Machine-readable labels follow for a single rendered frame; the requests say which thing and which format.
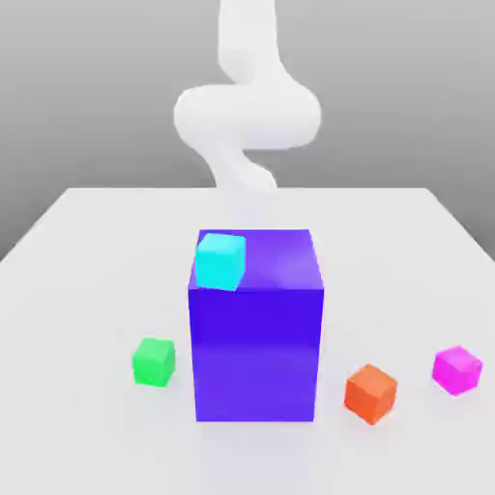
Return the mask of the small cyan cube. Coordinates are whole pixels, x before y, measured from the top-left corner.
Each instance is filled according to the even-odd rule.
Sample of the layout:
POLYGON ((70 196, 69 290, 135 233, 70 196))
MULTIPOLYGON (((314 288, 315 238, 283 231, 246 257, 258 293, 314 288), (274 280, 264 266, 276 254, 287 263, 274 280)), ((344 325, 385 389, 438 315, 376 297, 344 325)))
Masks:
POLYGON ((198 287, 236 291, 246 271, 244 236, 207 233, 196 247, 195 283, 198 287))

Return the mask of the small green cube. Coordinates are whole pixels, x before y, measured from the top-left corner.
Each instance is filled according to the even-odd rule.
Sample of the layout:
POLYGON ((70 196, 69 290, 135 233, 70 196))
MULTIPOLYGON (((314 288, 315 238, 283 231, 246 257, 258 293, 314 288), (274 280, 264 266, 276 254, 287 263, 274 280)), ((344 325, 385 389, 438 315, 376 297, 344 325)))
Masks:
POLYGON ((144 337, 133 353, 131 363, 137 384, 166 387, 176 369, 174 342, 144 337))

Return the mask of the small orange cube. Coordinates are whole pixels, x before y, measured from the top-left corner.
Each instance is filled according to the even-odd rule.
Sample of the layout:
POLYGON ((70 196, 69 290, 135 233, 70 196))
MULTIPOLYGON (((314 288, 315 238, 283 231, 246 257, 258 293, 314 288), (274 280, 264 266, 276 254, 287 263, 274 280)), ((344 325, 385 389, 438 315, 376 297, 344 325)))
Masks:
POLYGON ((370 425, 393 408, 397 381, 372 364, 365 364, 346 382, 344 405, 370 425))

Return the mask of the small magenta cube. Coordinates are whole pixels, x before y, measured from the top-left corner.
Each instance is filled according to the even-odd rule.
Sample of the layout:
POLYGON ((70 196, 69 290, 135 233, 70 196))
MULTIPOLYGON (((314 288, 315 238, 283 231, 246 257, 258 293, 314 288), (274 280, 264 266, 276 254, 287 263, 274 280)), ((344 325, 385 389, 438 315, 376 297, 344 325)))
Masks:
POLYGON ((431 377, 445 391, 458 396, 474 389, 480 380, 483 363, 462 346, 435 355, 431 377))

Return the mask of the large purple box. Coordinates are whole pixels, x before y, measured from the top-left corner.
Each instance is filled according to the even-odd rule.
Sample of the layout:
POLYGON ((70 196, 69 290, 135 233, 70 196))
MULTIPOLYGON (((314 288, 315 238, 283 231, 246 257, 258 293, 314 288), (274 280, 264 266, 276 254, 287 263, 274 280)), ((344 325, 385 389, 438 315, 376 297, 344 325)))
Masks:
POLYGON ((306 229, 235 232, 246 272, 222 291, 189 281, 195 415, 200 422, 314 418, 324 284, 306 229))

